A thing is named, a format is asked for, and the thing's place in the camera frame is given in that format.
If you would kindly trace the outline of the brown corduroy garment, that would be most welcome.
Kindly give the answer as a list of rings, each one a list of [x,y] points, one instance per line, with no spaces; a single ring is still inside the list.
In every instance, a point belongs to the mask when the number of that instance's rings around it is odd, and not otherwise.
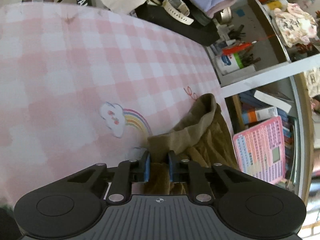
[[[188,191],[185,183],[169,180],[169,165],[165,163],[169,151],[174,151],[178,160],[189,159],[202,167],[221,163],[239,168],[228,126],[213,94],[200,96],[168,133],[149,137],[147,149],[151,158],[150,179],[140,190],[147,195],[178,195]]]

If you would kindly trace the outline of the pink toy keyboard tablet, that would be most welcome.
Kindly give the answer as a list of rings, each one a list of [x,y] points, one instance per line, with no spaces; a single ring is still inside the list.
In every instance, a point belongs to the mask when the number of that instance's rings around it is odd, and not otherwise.
[[[240,170],[277,184],[285,177],[285,144],[281,117],[275,116],[233,136]]]

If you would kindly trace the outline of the pink checkered cartoon table mat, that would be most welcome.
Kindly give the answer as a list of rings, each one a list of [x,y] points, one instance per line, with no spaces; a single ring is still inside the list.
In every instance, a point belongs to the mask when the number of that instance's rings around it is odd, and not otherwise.
[[[206,50],[155,24],[58,3],[1,8],[1,204],[96,163],[138,157],[212,93]]]

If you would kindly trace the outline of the white wooden bookshelf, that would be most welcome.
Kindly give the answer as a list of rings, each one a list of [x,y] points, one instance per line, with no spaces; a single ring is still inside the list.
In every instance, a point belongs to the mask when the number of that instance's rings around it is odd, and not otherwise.
[[[235,27],[244,25],[245,41],[256,42],[252,51],[261,61],[251,74],[233,78],[219,74],[221,95],[228,98],[272,83],[293,99],[290,113],[297,118],[300,135],[295,192],[306,202],[313,168],[314,127],[304,72],[319,66],[319,55],[292,62],[270,16],[258,0],[238,0],[232,13],[232,24]]]

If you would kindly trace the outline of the white wristwatch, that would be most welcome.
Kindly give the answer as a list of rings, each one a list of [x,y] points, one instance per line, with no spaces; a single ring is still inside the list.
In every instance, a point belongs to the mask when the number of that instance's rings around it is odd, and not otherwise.
[[[164,10],[175,20],[185,25],[191,25],[193,19],[189,17],[190,10],[183,0],[164,0],[162,3]]]

